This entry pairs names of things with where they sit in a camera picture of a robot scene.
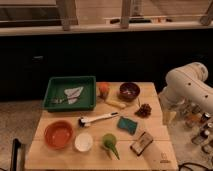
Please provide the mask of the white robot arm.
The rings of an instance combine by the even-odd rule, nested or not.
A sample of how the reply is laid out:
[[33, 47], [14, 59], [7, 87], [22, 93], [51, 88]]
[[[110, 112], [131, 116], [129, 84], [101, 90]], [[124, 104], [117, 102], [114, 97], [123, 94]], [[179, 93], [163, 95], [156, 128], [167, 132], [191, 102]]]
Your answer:
[[205, 83], [207, 78], [208, 69], [200, 62], [174, 68], [166, 74], [166, 86], [158, 94], [164, 125], [169, 124], [186, 100], [213, 114], [213, 87]]

